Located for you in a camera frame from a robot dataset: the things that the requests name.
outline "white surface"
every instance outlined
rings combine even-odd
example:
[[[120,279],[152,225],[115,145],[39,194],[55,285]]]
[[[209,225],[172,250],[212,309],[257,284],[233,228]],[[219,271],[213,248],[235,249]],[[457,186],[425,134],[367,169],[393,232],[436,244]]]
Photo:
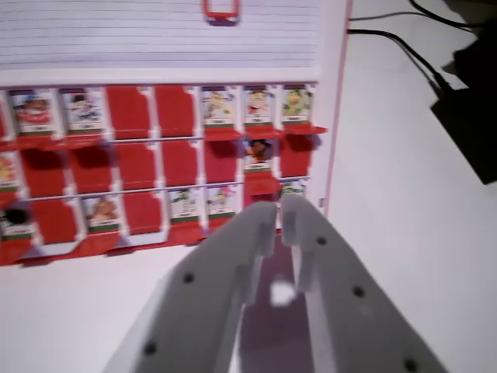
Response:
[[[420,3],[461,20],[441,1]],[[402,10],[407,2],[356,0],[354,16]],[[439,71],[473,40],[417,16],[352,26],[398,34]],[[433,116],[433,91],[395,42],[351,36],[344,83],[332,223],[448,371],[494,371],[497,189]]]
[[[261,68],[314,64],[318,0],[244,0],[212,27],[200,0],[0,1],[0,66]],[[229,5],[231,0],[211,2]]]
[[[411,9],[356,0],[354,15],[399,10]],[[414,16],[354,26],[396,32],[435,66],[471,42]],[[497,365],[497,196],[429,111],[434,100],[395,43],[349,39],[330,216],[447,368],[487,373]],[[100,372],[156,281],[190,250],[0,268],[0,371]]]

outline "screw hole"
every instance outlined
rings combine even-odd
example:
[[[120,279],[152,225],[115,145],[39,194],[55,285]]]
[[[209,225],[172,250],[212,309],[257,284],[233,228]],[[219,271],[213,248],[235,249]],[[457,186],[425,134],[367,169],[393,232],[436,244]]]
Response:
[[[360,286],[354,286],[352,293],[354,293],[354,295],[358,298],[364,298],[366,295],[366,292]]]
[[[157,351],[157,344],[154,341],[148,341],[143,348],[143,354],[145,356],[151,356]]]
[[[195,275],[194,274],[185,274],[185,276],[183,276],[183,282],[185,284],[191,284],[192,282],[195,281]]]
[[[404,360],[404,368],[408,372],[418,371],[418,363],[416,363],[413,359],[407,358]]]

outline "red plastic tile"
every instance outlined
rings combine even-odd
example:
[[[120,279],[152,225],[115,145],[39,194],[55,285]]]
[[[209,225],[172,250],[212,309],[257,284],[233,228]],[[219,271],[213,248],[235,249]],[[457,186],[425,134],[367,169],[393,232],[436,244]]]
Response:
[[[307,136],[288,134],[280,141],[282,177],[306,176],[311,162],[312,140]]]
[[[252,140],[259,138],[281,138],[283,132],[273,126],[245,126],[245,133]]]
[[[26,149],[20,153],[31,197],[60,196],[64,193],[64,164],[57,152]]]
[[[251,196],[274,194],[281,189],[280,182],[271,173],[246,173],[244,188]]]
[[[310,122],[303,124],[285,124],[285,133],[287,134],[324,134],[326,131],[326,128],[314,127]]]
[[[168,187],[196,183],[196,149],[187,140],[163,141],[165,182]]]
[[[117,163],[124,190],[155,186],[154,152],[143,142],[116,144]]]
[[[174,245],[193,245],[203,238],[203,230],[198,221],[185,221],[171,225],[168,243]]]
[[[0,242],[0,266],[14,264],[30,251],[31,239],[11,239]]]
[[[71,150],[69,160],[78,193],[110,190],[110,156],[105,146],[94,145]]]
[[[193,96],[185,91],[183,85],[157,85],[154,91],[161,136],[193,136]]]
[[[64,200],[34,200],[31,208],[45,244],[75,240],[78,230],[73,210]]]
[[[110,117],[117,139],[147,138],[150,130],[147,97],[134,85],[106,87]]]
[[[131,235],[160,231],[161,205],[153,192],[124,193],[123,202]]]
[[[206,142],[203,145],[208,183],[235,181],[237,145],[231,141]]]
[[[237,132],[234,127],[205,127],[203,130],[203,136],[206,142],[214,142],[238,140],[242,137],[242,134]]]

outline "cartoon face card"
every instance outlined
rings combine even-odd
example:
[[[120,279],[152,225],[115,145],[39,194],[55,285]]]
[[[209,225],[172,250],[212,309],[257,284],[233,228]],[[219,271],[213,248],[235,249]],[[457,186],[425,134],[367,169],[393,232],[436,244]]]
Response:
[[[207,188],[209,218],[231,218],[236,214],[235,186],[223,185]]]
[[[196,191],[193,188],[169,191],[171,223],[198,220]]]
[[[281,181],[281,190],[278,193],[276,199],[276,206],[278,207],[277,217],[276,217],[276,229],[281,228],[281,206],[280,206],[280,198],[284,194],[295,193],[300,196],[305,196],[305,186],[307,180],[284,180]]]
[[[280,197],[284,194],[295,193],[304,196],[305,180],[285,180],[281,183]]]
[[[284,124],[307,123],[310,118],[312,94],[305,85],[285,85],[283,87]]]
[[[0,153],[0,193],[14,192],[19,188],[13,152]]]
[[[203,87],[203,118],[206,127],[230,127],[235,122],[235,97],[225,87]]]
[[[51,134],[54,131],[48,89],[10,91],[20,134]]]
[[[102,195],[82,200],[89,232],[119,229],[117,196]]]
[[[69,134],[102,131],[102,90],[98,88],[61,89]]]
[[[265,126],[271,124],[271,93],[265,85],[246,86],[245,126]]]
[[[30,239],[34,229],[28,204],[16,201],[5,210],[0,211],[0,228],[2,229],[2,240]]]
[[[273,145],[264,139],[244,140],[245,172],[257,173],[271,170],[271,156]]]

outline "red plastic clip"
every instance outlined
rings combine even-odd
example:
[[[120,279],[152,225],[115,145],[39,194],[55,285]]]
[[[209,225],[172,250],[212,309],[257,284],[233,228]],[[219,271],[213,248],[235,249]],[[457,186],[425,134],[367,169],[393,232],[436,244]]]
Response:
[[[326,128],[314,127],[310,122],[285,125],[285,133],[287,134],[324,134],[326,131]]]
[[[276,193],[281,184],[271,173],[248,173],[245,174],[245,187],[251,196],[260,196]]]
[[[203,13],[208,18],[214,18],[217,21],[228,20],[228,18],[238,18],[240,14],[240,0],[233,0],[233,11],[232,12],[211,12],[209,6],[209,0],[202,0]]]

